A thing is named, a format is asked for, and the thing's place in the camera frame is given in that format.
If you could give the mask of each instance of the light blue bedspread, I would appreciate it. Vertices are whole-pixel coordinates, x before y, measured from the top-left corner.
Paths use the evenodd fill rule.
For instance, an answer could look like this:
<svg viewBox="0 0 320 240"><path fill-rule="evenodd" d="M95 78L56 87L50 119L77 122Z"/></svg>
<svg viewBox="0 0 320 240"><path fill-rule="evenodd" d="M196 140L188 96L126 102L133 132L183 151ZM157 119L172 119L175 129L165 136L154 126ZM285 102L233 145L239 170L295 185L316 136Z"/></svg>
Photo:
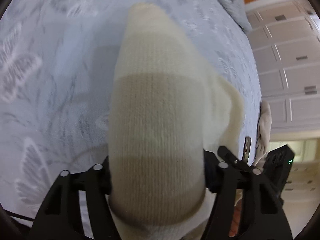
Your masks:
<svg viewBox="0 0 320 240"><path fill-rule="evenodd" d="M0 20L0 202L34 216L64 169L107 154L113 73L130 6L162 7L244 97L254 158L260 86L249 41L217 0L13 0Z"/></svg>

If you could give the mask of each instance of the black bracket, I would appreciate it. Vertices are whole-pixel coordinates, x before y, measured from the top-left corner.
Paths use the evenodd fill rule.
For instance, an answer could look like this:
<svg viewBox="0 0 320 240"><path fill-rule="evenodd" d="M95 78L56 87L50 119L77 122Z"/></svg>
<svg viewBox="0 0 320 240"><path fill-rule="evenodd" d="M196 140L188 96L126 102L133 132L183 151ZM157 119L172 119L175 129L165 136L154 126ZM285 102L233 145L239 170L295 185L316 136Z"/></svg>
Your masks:
<svg viewBox="0 0 320 240"><path fill-rule="evenodd" d="M284 159L291 156L289 147L284 151ZM204 151L206 186L217 196L201 240L292 240L274 182L238 160L226 147L220 147L218 155L224 162L219 162L214 153ZM237 188L244 192L241 222L237 236L229 237ZM94 239L121 240L106 200L112 190L108 157L86 172L60 173L36 215L28 239L90 239L82 227L79 190L86 192Z"/></svg>

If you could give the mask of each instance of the white cabinet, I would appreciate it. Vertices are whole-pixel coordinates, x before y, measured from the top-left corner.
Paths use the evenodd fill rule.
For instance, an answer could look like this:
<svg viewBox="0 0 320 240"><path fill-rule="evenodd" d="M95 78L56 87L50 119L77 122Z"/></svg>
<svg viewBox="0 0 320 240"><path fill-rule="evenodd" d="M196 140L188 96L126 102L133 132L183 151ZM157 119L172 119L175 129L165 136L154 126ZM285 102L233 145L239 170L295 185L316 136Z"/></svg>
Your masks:
<svg viewBox="0 0 320 240"><path fill-rule="evenodd" d="M320 33L313 8L307 0L290 1L251 11L248 19L272 129L320 129Z"/></svg>
<svg viewBox="0 0 320 240"><path fill-rule="evenodd" d="M265 98L270 104L272 128L319 127L320 94L305 93Z"/></svg>

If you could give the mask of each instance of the white cloth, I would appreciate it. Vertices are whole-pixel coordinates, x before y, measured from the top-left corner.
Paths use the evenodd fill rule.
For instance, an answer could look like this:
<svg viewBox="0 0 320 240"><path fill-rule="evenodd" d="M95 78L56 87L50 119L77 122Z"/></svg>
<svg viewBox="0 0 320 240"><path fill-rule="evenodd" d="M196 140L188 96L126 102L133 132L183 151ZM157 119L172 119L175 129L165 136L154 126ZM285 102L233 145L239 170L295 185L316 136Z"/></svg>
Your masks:
<svg viewBox="0 0 320 240"><path fill-rule="evenodd" d="M270 141L271 133L271 110L267 101L261 102L261 115L258 122L258 136L256 144L256 157L253 165L256 165L267 153L268 144Z"/></svg>
<svg viewBox="0 0 320 240"><path fill-rule="evenodd" d="M109 198L123 240L180 239L210 215L203 148L238 153L239 92L159 7L128 16L109 117Z"/></svg>

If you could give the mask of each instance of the butterfly pattern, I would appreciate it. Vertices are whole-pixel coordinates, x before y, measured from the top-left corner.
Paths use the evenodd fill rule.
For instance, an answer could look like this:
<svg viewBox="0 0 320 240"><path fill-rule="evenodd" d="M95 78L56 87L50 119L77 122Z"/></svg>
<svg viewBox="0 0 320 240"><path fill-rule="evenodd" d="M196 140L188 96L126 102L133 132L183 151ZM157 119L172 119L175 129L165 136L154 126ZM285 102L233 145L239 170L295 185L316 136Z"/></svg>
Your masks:
<svg viewBox="0 0 320 240"><path fill-rule="evenodd" d="M18 23L0 46L0 98L7 103L16 98L18 87L42 64L38 56L16 50L21 28Z"/></svg>
<svg viewBox="0 0 320 240"><path fill-rule="evenodd" d="M101 114L96 120L96 126L101 130L108 131L109 130L109 111Z"/></svg>
<svg viewBox="0 0 320 240"><path fill-rule="evenodd" d="M15 182L17 194L20 201L36 215L53 181L42 153L30 137L23 142L20 171L23 179Z"/></svg>
<svg viewBox="0 0 320 240"><path fill-rule="evenodd" d="M51 7L67 17L95 17L97 8L93 5L95 0L51 0Z"/></svg>

